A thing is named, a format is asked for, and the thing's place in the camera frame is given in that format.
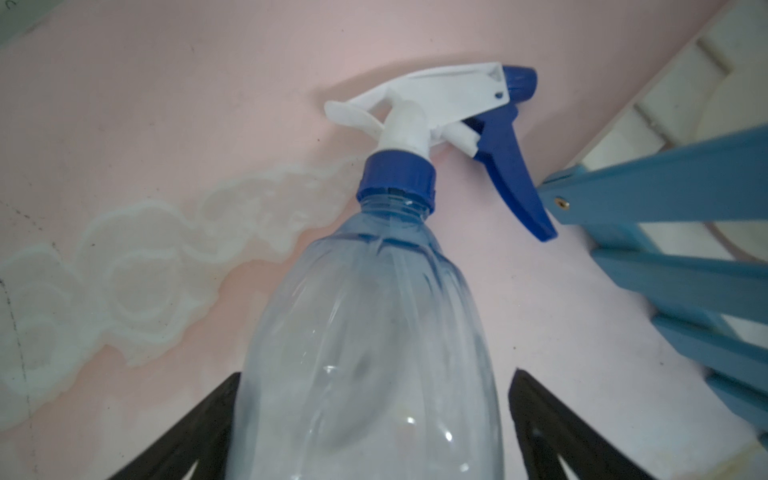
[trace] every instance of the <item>pink wall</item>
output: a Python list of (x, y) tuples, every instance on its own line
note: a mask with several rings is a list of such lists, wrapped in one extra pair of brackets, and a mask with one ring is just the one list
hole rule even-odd
[[(540, 181), (724, 3), (67, 0), (0, 50), (0, 200), (35, 212), (43, 228), (2, 212), (0, 260), (52, 241), (67, 258), (90, 220), (145, 197), (185, 208), (222, 180), (277, 162), (364, 154), (372, 142), (324, 120), (322, 102), (435, 65), (499, 60), (538, 69), (537, 94), (515, 126)], [(546, 246), (531, 241), (482, 170), (460, 157), (448, 152), (437, 162), (445, 201), (431, 225), (475, 291), (501, 390), (515, 366), (537, 367), (557, 394), (666, 478), (709, 468), (746, 441), (748, 429), (647, 325), (642, 301), (592, 264), (578, 232), (563, 229)], [(465, 196), (445, 193), (452, 190)], [(239, 369), (266, 298), (303, 247), (332, 229), (306, 231), (285, 263), (237, 267), (207, 318), (161, 358), (128, 368), (104, 348), (66, 393), (0, 433), (0, 476), (110, 475)], [(489, 263), (487, 252), (502, 260)], [(525, 339), (521, 352), (500, 356), (515, 338)], [(581, 356), (600, 348), (615, 369), (599, 355)], [(670, 367), (658, 369), (660, 361)], [(603, 406), (588, 392), (626, 402)], [(637, 412), (631, 427), (643, 435), (627, 433), (626, 411)], [(508, 470), (519, 473), (510, 428)], [(708, 436), (718, 439), (697, 443)]]

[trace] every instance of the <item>screw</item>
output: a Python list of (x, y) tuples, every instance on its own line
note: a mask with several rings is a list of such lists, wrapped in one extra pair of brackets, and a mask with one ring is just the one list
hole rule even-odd
[(569, 208), (571, 208), (571, 204), (568, 203), (568, 200), (565, 200), (563, 197), (556, 197), (554, 199), (554, 204), (562, 208), (563, 210), (568, 210)]

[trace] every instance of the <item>blue trigger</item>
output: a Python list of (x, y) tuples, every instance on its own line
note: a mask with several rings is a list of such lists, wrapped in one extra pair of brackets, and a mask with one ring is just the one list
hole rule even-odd
[(518, 116), (515, 104), (528, 100), (536, 90), (536, 71), (504, 67), (509, 103), (486, 111), (464, 123), (480, 134), (475, 160), (488, 170), (493, 184), (512, 213), (542, 242), (558, 235), (541, 203), (531, 175), (525, 167), (512, 121)]

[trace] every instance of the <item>trigger sprayer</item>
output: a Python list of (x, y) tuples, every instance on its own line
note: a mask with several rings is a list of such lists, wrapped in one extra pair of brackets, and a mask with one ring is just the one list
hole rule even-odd
[[(234, 410), (228, 480), (502, 480), (498, 400), (472, 296), (425, 225), (429, 148), (481, 161), (518, 219), (557, 234), (512, 130), (530, 68), (418, 71), (325, 110), (379, 143), (361, 212), (310, 244), (264, 310)], [(382, 123), (372, 111), (388, 102)]]
[[(422, 198), (434, 210), (429, 148), (447, 141), (485, 165), (504, 202), (536, 238), (555, 238), (512, 129), (515, 105), (533, 96), (536, 81), (532, 68), (455, 65), (403, 75), (345, 102), (327, 101), (331, 121), (379, 142), (366, 162), (358, 200), (392, 188)], [(392, 110), (382, 123), (371, 112), (384, 102)]]

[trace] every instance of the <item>bottle neck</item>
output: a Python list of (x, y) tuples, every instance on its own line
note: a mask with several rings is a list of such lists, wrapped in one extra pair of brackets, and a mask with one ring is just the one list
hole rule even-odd
[(397, 194), (373, 194), (360, 199), (360, 208), (367, 214), (398, 217), (400, 220), (422, 223), (429, 216), (424, 203)]
[(411, 152), (374, 152), (366, 160), (356, 196), (362, 202), (366, 197), (380, 194), (395, 194), (418, 201), (431, 213), (435, 211), (435, 168)]

